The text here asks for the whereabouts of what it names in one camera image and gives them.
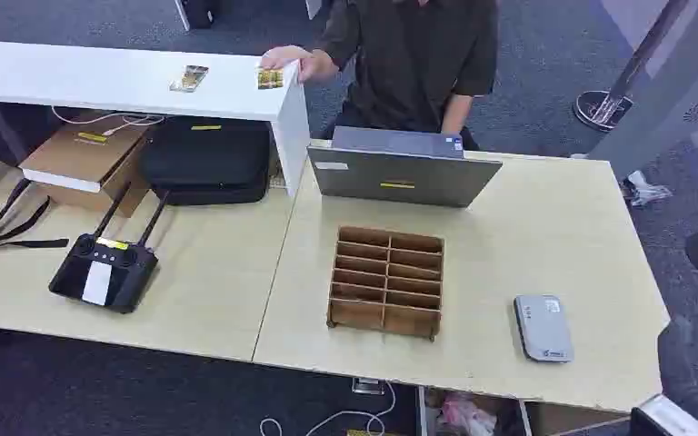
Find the person's right hand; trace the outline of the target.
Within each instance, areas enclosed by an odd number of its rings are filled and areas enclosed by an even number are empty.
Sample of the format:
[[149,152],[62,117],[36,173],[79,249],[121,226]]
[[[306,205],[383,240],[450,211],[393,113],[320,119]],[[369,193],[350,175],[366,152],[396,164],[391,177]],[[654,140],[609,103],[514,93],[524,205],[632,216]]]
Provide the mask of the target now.
[[304,83],[316,76],[322,68],[322,59],[317,51],[309,52],[301,46],[284,45],[274,47],[263,54],[259,67],[264,70],[282,69],[297,64],[297,79]]

